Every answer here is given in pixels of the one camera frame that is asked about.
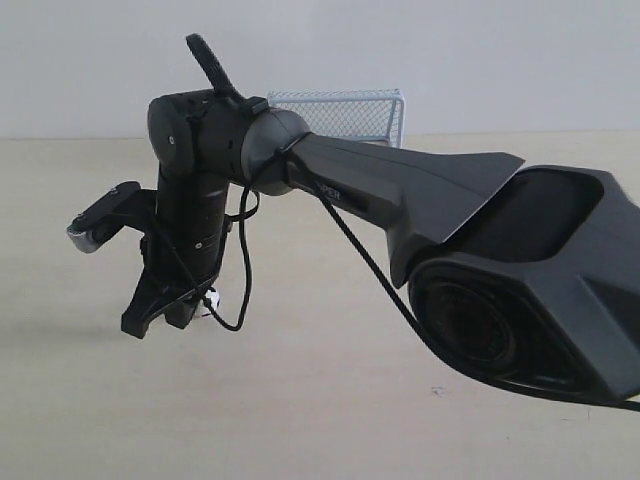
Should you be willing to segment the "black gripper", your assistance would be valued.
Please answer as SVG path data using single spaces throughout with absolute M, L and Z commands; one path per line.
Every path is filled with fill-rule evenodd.
M 143 270 L 121 331 L 144 338 L 171 300 L 187 299 L 217 278 L 229 226 L 226 187 L 142 189 L 137 194 L 144 235 Z M 165 322 L 185 329 L 197 316 L 198 299 L 176 301 Z

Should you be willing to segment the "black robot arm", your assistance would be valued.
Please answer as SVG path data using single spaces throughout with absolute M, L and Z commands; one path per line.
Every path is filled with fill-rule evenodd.
M 386 236 L 390 292 L 445 364 L 532 397 L 627 408 L 639 392 L 639 209 L 609 172 L 528 167 L 322 136 L 260 97 L 173 93 L 148 108 L 157 188 L 134 197 L 144 267 L 122 315 L 185 325 L 216 279 L 228 189 L 300 190 Z

